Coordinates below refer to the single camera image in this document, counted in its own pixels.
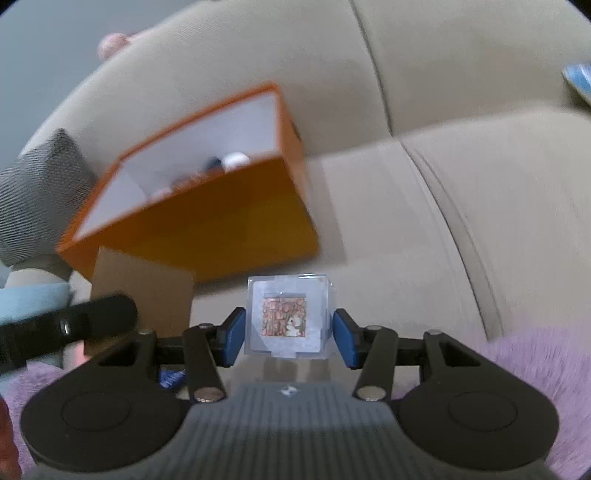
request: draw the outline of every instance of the cartoon character image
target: cartoon character image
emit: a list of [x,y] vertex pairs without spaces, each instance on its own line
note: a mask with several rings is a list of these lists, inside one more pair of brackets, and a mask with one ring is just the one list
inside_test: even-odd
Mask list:
[[306,297],[264,298],[261,333],[264,336],[305,337]]

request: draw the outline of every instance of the gray wall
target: gray wall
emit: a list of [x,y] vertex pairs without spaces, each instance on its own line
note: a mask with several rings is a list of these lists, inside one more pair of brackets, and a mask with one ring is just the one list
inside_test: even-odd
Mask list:
[[18,0],[0,16],[0,170],[100,65],[109,33],[152,27],[191,0]]

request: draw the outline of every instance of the couch seam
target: couch seam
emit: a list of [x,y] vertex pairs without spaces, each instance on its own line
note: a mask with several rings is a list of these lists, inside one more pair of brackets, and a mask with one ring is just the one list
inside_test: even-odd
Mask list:
[[363,38],[363,43],[365,44],[365,48],[369,54],[369,61],[371,62],[372,68],[374,70],[375,78],[378,82],[378,90],[380,98],[382,99],[382,106],[384,107],[384,115],[386,116],[386,126],[388,127],[388,132],[390,136],[394,136],[394,130],[392,127],[392,116],[390,115],[390,108],[388,106],[388,102],[386,100],[386,90],[384,88],[384,83],[382,81],[382,76],[378,69],[378,62],[376,61],[374,51],[371,48],[371,43],[369,42],[369,35],[365,26],[363,25],[363,21],[361,20],[361,14],[359,13],[359,8],[355,3],[355,0],[348,0],[351,10],[353,11],[353,16],[357,21],[357,25],[359,27],[359,31],[361,32],[361,37]]
[[[420,189],[420,192],[421,192],[423,201],[425,202],[425,205],[427,205],[427,209],[429,212],[429,219],[434,224],[438,224],[439,219],[437,218],[437,213],[439,213],[439,217],[443,218],[443,215],[441,214],[441,210],[439,208],[439,205],[435,201],[435,198],[434,198],[433,194],[431,193],[431,190],[429,189],[429,186],[427,185],[427,182],[425,181],[423,175],[421,174],[421,171],[419,170],[419,168],[417,167],[415,162],[413,162],[410,155],[408,154],[408,151],[406,151],[406,149],[402,145],[401,145],[401,147],[402,147],[403,152],[405,152],[408,157],[408,160],[409,160],[408,166],[413,172],[413,180],[416,183],[416,185],[418,186],[418,188]],[[453,268],[454,268],[452,266],[452,265],[454,265],[454,260],[452,259],[453,253],[450,252],[450,248],[447,247],[446,240],[443,238],[445,234],[442,234],[441,230],[443,228],[447,228],[447,233],[449,233],[450,236],[451,236],[451,233],[450,233],[450,229],[449,229],[449,226],[447,225],[445,218],[443,218],[443,221],[444,221],[445,227],[442,227],[441,229],[436,228],[437,240],[442,244],[442,250],[445,255],[446,266],[449,265],[449,268],[451,270],[453,270]],[[453,242],[453,245],[456,248],[456,252],[457,252],[457,245],[455,243],[455,240],[453,239],[453,236],[452,236],[452,242]],[[461,256],[460,256],[460,264],[462,266],[462,270],[465,275],[465,278],[467,279],[466,267],[464,265],[464,262],[463,262]],[[450,280],[453,283],[456,298],[458,298],[460,301],[460,299],[462,298],[462,294],[460,292],[462,288],[461,288],[461,286],[459,286],[459,283],[456,280],[455,272],[453,272],[453,276]],[[482,314],[480,313],[480,308],[478,307],[478,302],[476,301],[476,297],[475,297],[474,292],[472,290],[472,284],[470,283],[470,281],[468,281],[468,285],[470,285],[469,288],[470,288],[470,292],[472,294],[472,299],[474,300],[474,304],[476,305],[478,315],[480,315],[480,322],[482,323]],[[467,312],[465,302],[463,302],[463,301],[460,301],[460,311],[462,312],[462,316],[463,316],[462,319],[464,321],[469,321],[471,319],[469,312]]]
[[[441,216],[443,218],[443,220],[445,221],[446,225],[447,225],[447,230],[449,231],[450,235],[452,236],[452,240],[453,243],[456,246],[456,250],[458,255],[460,256],[460,260],[462,261],[462,265],[464,266],[464,272],[466,272],[466,277],[468,279],[468,283],[470,284],[470,289],[472,290],[472,296],[474,297],[474,301],[476,302],[476,308],[478,308],[478,313],[480,314],[480,321],[482,322],[482,328],[485,331],[485,334],[487,337],[489,337],[489,334],[487,332],[487,328],[486,328],[486,323],[484,320],[484,316],[482,314],[482,309],[480,308],[480,303],[478,302],[478,297],[476,295],[475,289],[474,289],[474,284],[472,282],[472,278],[468,272],[468,269],[466,268],[466,262],[464,260],[464,257],[462,256],[462,251],[460,250],[458,244],[457,244],[457,240],[455,235],[453,234],[453,231],[449,225],[449,221],[447,220],[446,215],[443,213],[443,209],[441,208],[441,205],[439,203],[439,201],[437,200],[436,196],[433,194],[433,191],[431,189],[431,187],[429,186],[429,182],[427,181],[427,179],[425,178],[425,175],[423,175],[423,172],[421,172],[421,168],[419,167],[419,165],[417,164],[417,162],[415,161],[415,158],[413,156],[413,154],[410,152],[410,150],[407,148],[407,146],[404,144],[404,140],[402,138],[398,139],[400,142],[400,145],[402,146],[402,149],[406,152],[406,155],[408,155],[408,158],[410,158],[411,162],[413,162],[413,164],[415,165],[416,169],[418,170],[419,175],[423,178],[423,181],[425,182],[425,185],[427,186],[429,192],[431,193],[431,197],[433,198],[433,201],[435,202],[435,205],[437,205],[437,208],[439,209],[439,212],[441,213]],[[476,248],[476,245],[474,244],[474,240],[472,238],[472,236],[469,234],[469,230],[466,226],[466,222],[464,222],[464,220],[462,219],[462,216],[460,215],[459,209],[457,208],[457,205],[455,204],[455,202],[452,202],[452,198],[449,196],[447,190],[445,189],[445,187],[443,186],[443,183],[441,182],[441,180],[439,179],[439,177],[437,176],[437,174],[435,173],[435,171],[433,170],[432,166],[427,162],[427,160],[425,159],[425,157],[423,155],[421,155],[419,152],[415,152],[415,155],[418,157],[421,157],[423,164],[429,169],[429,171],[431,172],[431,174],[433,175],[433,178],[435,179],[435,181],[437,182],[437,184],[440,186],[443,194],[447,197],[450,205],[452,205],[452,208],[455,211],[456,216],[459,218],[464,230],[466,231],[466,235],[470,240],[470,244],[472,246],[472,249],[474,250],[474,252],[476,253],[476,257],[478,259],[478,263],[480,265],[480,269],[482,271],[482,274],[486,280],[486,285],[488,286],[488,290],[489,292],[491,292],[491,297],[492,297],[492,301],[493,304],[495,306],[495,313],[496,313],[496,317],[498,320],[498,325],[499,325],[499,330],[501,332],[502,336],[505,336],[505,329],[503,327],[503,323],[501,321],[501,312],[499,311],[499,307],[496,301],[496,297],[495,297],[495,292],[492,289],[492,285],[491,285],[491,281],[486,273],[486,270],[484,268],[484,265],[482,264],[482,259],[480,257],[480,255],[478,254],[478,249]]]

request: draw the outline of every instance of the gray gripper base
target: gray gripper base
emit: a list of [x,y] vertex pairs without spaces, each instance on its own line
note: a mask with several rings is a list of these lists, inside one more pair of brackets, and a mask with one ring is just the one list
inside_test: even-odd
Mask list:
[[542,461],[510,472],[449,466],[411,443],[387,405],[331,383],[242,387],[194,406],[161,450],[103,473],[39,466],[28,480],[557,480]]

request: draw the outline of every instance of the ribbed gray surface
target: ribbed gray surface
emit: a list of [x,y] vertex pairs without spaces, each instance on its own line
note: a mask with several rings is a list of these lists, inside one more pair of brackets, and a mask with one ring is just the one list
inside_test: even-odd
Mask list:
[[96,181],[76,143],[58,129],[0,171],[0,259],[5,265],[54,254]]
[[177,436],[149,459],[97,475],[38,468],[28,480],[556,480],[543,464],[507,473],[452,468],[403,435],[389,408],[353,399],[334,384],[243,387],[219,404],[193,407]]

